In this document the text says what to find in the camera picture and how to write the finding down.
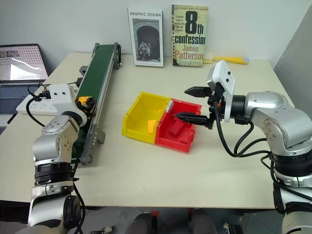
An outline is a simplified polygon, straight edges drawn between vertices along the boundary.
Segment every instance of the laptop screen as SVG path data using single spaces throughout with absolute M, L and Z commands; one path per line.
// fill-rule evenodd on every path
M 47 78 L 37 44 L 0 46 L 0 83 L 43 82 Z

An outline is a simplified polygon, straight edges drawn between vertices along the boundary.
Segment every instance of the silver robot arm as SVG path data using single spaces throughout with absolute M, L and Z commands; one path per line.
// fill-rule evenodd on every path
M 270 152 L 270 174 L 276 210 L 284 215 L 282 234 L 312 233 L 312 121 L 303 111 L 289 105 L 276 92 L 234 95 L 235 79 L 225 61 L 215 65 L 208 75 L 209 87 L 192 87 L 185 93 L 194 97 L 209 97 L 210 116 L 179 113 L 188 123 L 213 128 L 217 121 L 221 142 L 227 147 L 220 120 L 235 119 L 238 124 L 254 124 L 264 133 Z
M 65 234 L 81 219 L 80 199 L 74 190 L 72 150 L 79 126 L 87 117 L 75 104 L 74 90 L 67 84 L 50 85 L 58 111 L 33 145 L 35 186 L 28 216 L 29 228 L 19 234 Z
M 312 201 L 285 190 L 312 197 L 311 119 L 275 92 L 247 94 L 244 115 L 262 130 L 271 150 L 274 204 L 284 214 L 282 233 L 312 233 Z

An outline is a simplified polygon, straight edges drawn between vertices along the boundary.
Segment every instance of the white table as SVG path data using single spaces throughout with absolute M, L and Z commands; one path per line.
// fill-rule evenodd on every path
M 8 126 L 8 121 L 12 115 L 0 115 L 0 126 Z
M 91 55 L 71 53 L 46 83 L 68 83 L 80 76 Z M 104 145 L 96 150 L 92 166 L 79 166 L 77 187 L 88 206 L 274 208 L 269 171 L 260 163 L 263 155 L 232 158 L 223 149 L 215 129 L 197 126 L 189 154 L 133 140 L 121 135 L 122 119 L 141 91 L 203 105 L 207 100 L 184 94 L 192 86 L 205 86 L 209 69 L 135 67 L 132 56 L 122 56 L 123 66 L 112 72 L 100 127 Z M 248 65 L 228 64 L 236 78 L 235 94 L 284 88 L 267 61 Z M 52 117 L 37 116 L 42 123 Z M 233 149 L 248 126 L 222 122 L 225 138 Z M 18 114 L 0 136 L 0 199 L 29 202 L 34 185 L 32 145 L 41 127 Z M 247 142 L 263 137 L 259 129 Z M 252 147 L 268 150 L 265 142 Z

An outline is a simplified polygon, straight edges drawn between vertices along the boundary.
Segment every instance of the plastic storage bin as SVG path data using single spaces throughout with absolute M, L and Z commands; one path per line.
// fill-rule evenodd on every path
M 188 153 L 194 139 L 195 126 L 179 120 L 175 114 L 192 112 L 200 115 L 200 110 L 201 105 L 172 99 L 157 126 L 155 144 Z
M 141 92 L 123 119 L 122 134 L 155 143 L 157 125 L 170 98 Z

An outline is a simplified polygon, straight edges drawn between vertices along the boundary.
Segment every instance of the metal bracket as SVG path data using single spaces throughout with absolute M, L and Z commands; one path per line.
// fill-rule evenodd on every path
M 93 126 L 93 131 L 88 134 L 84 143 L 84 151 L 81 155 L 80 162 L 82 165 L 90 165 L 93 161 L 93 154 L 96 144 L 104 144 L 105 133 L 98 127 L 97 124 Z
M 93 54 L 97 51 L 98 48 L 99 48 L 99 43 L 96 43 L 96 44 L 94 45 L 93 50 L 92 50 L 92 56 L 93 56 Z
M 115 42 L 113 51 L 115 52 L 113 67 L 118 70 L 121 65 L 121 45 Z

